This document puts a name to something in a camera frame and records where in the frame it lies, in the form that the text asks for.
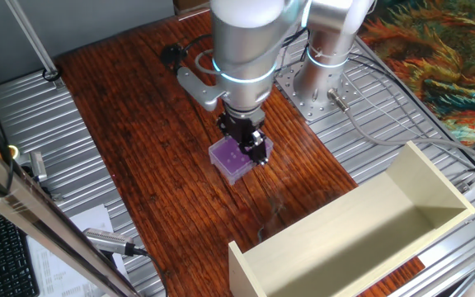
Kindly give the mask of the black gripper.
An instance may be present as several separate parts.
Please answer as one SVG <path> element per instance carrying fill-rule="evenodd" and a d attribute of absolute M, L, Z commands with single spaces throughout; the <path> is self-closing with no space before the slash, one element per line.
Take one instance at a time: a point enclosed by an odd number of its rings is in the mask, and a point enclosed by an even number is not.
<path fill-rule="evenodd" d="M 268 163 L 266 136 L 259 131 L 264 122 L 264 113 L 242 118 L 224 112 L 219 116 L 219 129 L 224 136 L 230 136 L 238 143 L 252 143 L 250 149 L 251 160 L 258 165 L 265 165 Z"/>

